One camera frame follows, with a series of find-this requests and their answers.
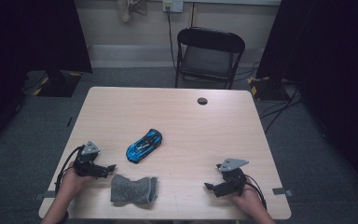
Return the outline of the person's left hand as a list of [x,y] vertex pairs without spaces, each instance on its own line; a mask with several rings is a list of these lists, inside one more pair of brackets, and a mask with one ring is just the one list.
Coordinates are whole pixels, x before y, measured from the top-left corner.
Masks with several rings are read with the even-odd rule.
[[94,177],[92,176],[79,176],[71,161],[69,167],[64,172],[56,198],[71,202],[72,199],[92,180],[94,180]]

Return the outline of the white wall socket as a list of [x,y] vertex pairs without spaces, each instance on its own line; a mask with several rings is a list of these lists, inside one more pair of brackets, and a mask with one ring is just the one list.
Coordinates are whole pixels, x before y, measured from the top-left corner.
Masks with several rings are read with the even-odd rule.
[[182,13],[184,10],[184,2],[182,0],[163,0],[162,10],[164,12]]

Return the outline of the grey tape strip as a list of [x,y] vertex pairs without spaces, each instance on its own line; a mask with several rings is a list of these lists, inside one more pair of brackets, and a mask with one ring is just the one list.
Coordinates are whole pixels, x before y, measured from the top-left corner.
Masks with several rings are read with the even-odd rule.
[[274,195],[285,195],[286,197],[294,196],[294,192],[291,189],[275,188],[272,189]]
[[56,196],[57,192],[55,190],[46,190],[44,192],[36,193],[34,196],[34,199],[36,201],[43,201],[46,198],[54,198]]

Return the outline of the grey cloth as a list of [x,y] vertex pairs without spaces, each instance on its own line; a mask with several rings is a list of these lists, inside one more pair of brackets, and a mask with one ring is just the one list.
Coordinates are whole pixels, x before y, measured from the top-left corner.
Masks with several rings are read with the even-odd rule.
[[132,181],[123,175],[115,175],[111,181],[112,203],[147,204],[157,199],[158,179],[143,177]]

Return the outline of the black stand base yellow tape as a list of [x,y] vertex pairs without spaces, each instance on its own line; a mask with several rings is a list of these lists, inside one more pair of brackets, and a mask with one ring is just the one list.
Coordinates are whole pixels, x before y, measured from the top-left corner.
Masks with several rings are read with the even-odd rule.
[[248,78],[250,92],[260,101],[288,101],[289,95],[282,83],[275,83],[269,77]]
[[61,70],[47,70],[46,74],[47,77],[34,92],[35,96],[71,97],[82,78],[79,73]]

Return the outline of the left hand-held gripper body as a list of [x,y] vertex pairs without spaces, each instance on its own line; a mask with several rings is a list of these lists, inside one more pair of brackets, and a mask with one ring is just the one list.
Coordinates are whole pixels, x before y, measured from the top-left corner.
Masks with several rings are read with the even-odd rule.
[[79,176],[107,178],[110,170],[94,163],[100,152],[101,150],[91,141],[79,149],[73,165]]

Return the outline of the black folding chair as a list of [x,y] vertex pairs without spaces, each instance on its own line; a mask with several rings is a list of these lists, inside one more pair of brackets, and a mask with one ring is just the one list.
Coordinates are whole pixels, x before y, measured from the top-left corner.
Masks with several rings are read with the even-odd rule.
[[221,82],[231,89],[241,56],[244,40],[231,32],[202,27],[189,27],[177,35],[178,53],[175,87],[179,77],[195,77]]

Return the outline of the person's right hand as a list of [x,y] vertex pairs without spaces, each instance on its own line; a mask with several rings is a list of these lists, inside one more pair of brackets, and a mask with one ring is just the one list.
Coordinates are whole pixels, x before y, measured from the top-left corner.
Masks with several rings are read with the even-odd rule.
[[255,217],[264,209],[257,191],[248,184],[244,185],[241,194],[233,193],[231,200],[240,210],[251,217]]

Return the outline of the blue toy car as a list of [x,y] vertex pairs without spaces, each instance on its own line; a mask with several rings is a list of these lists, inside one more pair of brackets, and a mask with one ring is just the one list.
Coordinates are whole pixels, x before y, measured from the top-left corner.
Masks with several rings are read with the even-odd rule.
[[156,129],[150,129],[142,138],[130,145],[126,157],[130,162],[139,163],[162,143],[162,134]]

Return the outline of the black curtain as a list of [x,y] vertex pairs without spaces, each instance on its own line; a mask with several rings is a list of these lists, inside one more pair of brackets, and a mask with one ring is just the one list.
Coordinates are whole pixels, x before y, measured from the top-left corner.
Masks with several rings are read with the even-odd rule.
[[281,0],[257,75],[298,82],[358,174],[358,0]]
[[75,0],[0,0],[0,130],[38,70],[92,71]]

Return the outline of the beige hanging cloth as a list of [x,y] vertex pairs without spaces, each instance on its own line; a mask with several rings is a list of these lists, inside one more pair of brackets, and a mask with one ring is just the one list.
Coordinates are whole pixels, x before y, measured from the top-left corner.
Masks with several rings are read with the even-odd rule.
[[124,22],[131,20],[131,13],[147,14],[146,0],[116,0],[119,18]]

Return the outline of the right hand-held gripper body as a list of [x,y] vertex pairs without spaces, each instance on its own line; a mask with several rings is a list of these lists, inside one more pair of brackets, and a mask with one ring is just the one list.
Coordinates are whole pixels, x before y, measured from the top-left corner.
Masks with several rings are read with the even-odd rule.
[[248,160],[227,158],[222,163],[217,164],[217,168],[222,174],[224,183],[213,187],[214,195],[216,197],[222,197],[234,192],[241,194],[247,180],[241,167],[248,163]]

